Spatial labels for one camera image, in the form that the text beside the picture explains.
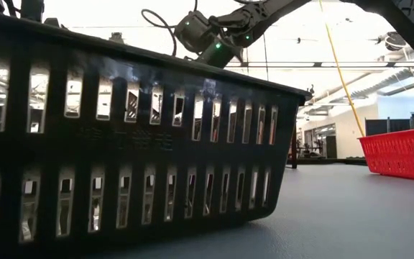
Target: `white wall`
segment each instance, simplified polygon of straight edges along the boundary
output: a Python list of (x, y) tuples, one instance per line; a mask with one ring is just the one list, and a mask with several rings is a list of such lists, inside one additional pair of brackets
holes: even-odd
[[(357, 139), (361, 137), (356, 120), (352, 114), (350, 107), (343, 107), (343, 111), (339, 111), (341, 107), (332, 110), (331, 114), (323, 120), (309, 121), (305, 124), (298, 125), (301, 128), (304, 138), (304, 132), (317, 127), (322, 127), (328, 124), (336, 125), (336, 152), (338, 158), (347, 157), (363, 157), (364, 152), (360, 141)], [(378, 119), (378, 105), (373, 104), (356, 108), (357, 114), (365, 131), (365, 119)]]
[(380, 119), (409, 119), (414, 112), (414, 88), (393, 96), (378, 96), (378, 108)]

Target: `gray floor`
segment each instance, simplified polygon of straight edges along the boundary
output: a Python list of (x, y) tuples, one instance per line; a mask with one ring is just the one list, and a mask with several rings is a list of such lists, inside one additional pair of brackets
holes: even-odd
[(414, 258), (414, 181), (355, 165), (285, 171), (273, 215), (106, 258)]

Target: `ceiling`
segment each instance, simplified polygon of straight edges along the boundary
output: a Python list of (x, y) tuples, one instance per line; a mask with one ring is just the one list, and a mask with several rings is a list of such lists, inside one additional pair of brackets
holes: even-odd
[[(14, 0), (14, 3), (19, 6), (20, 0)], [(193, 6), (194, 0), (45, 0), (43, 17), (57, 17), (60, 23), (74, 32), (104, 39), (109, 39), (112, 32), (121, 32), (128, 45), (170, 55), (173, 46), (169, 32), (152, 27), (140, 12), (151, 9), (168, 24), (177, 24)], [(199, 0), (198, 3), (198, 10), (206, 17), (228, 14), (239, 7), (233, 0)], [(339, 89), (341, 80), (335, 68), (294, 68), (296, 63), (301, 62), (334, 62), (324, 21), (331, 28), (340, 62), (375, 62), (382, 56), (390, 60), (404, 60), (403, 52), (391, 52), (384, 43), (377, 44), (379, 36), (394, 31), (381, 16), (366, 13), (353, 4), (333, 0), (323, 1), (323, 8), (324, 13), (318, 1), (312, 1), (283, 17), (266, 31), (264, 37), (245, 50), (245, 60), (250, 64), (248, 68), (235, 67), (237, 64), (231, 63), (226, 69), (302, 89), (314, 85), (314, 95), (322, 96), (318, 99), (320, 102), (335, 99), (329, 98), (332, 94), (342, 98), (344, 92)], [(160, 23), (150, 14), (149, 17)], [(412, 55), (413, 50), (408, 49), (408, 53)], [(177, 56), (196, 57), (180, 43)], [(379, 83), (396, 70), (343, 68), (343, 77), (348, 84), (356, 81), (350, 86), (351, 91), (356, 91), (357, 88)]]

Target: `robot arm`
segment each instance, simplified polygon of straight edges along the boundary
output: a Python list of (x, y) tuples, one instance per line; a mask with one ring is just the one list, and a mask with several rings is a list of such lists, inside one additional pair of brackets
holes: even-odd
[[(175, 36), (196, 61), (224, 68), (242, 49), (258, 40), (278, 19), (311, 0), (265, 0), (245, 4), (221, 17), (190, 12), (175, 28)], [(383, 16), (414, 49), (414, 0), (341, 0)]]

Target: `ceiling beam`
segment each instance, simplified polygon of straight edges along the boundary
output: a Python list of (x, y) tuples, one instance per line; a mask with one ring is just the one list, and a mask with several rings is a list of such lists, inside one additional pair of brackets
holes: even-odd
[[(414, 51), (411, 50), (411, 49), (409, 49), (409, 51), (412, 51), (409, 54), (409, 58), (410, 59), (413, 59), (414, 58)], [(395, 60), (395, 62), (402, 62), (402, 61), (405, 61), (405, 62), (407, 61), (405, 59), (405, 56), (404, 55), (402, 55), (402, 58), (401, 59)], [(394, 73), (398, 73), (399, 71), (405, 70), (405, 68), (396, 68), (396, 69), (391, 68), (391, 70), (397, 70), (397, 72), (390, 71), (390, 70), (386, 70), (383, 73), (391, 73), (392, 72), (392, 74), (394, 74)], [(359, 80), (355, 80), (354, 82), (346, 82), (346, 85), (347, 86), (351, 86), (353, 83), (360, 84), (362, 82), (361, 79), (368, 79), (368, 76), (370, 76), (370, 75), (371, 75), (371, 73), (367, 73), (367, 74), (363, 75), (362, 78), (360, 78)], [(332, 93), (329, 96), (327, 96), (327, 94), (323, 93), (320, 96), (317, 96), (315, 98), (315, 100), (317, 100), (317, 101), (324, 100), (324, 102), (330, 102), (330, 101), (337, 100), (337, 99), (340, 99), (340, 98), (343, 98), (343, 97), (346, 96), (346, 92), (344, 91), (344, 87), (342, 85), (333, 88), (333, 90), (336, 90), (336, 91), (332, 91)], [(349, 88), (349, 90), (355, 91), (356, 88), (355, 87), (354, 88), (351, 87), (351, 88)]]
[[(375, 69), (375, 70), (385, 70), (388, 68), (414, 68), (413, 61), (391, 61), (391, 62), (366, 62), (366, 61), (349, 61), (349, 62), (340, 62), (340, 68), (362, 68), (362, 69)], [(335, 62), (327, 61), (308, 61), (308, 62), (265, 62), (265, 61), (255, 61), (255, 62), (246, 62), (240, 63), (237, 61), (230, 62), (226, 68), (336, 68)]]
[(392, 96), (392, 95), (395, 95), (395, 94), (398, 94), (398, 93), (402, 93), (404, 91), (408, 91), (408, 90), (413, 89), (413, 88), (414, 88), (414, 83), (411, 83), (407, 86), (403, 86), (403, 87), (397, 88), (395, 90), (388, 91), (387, 93), (378, 92), (378, 95), (380, 95), (380, 96)]

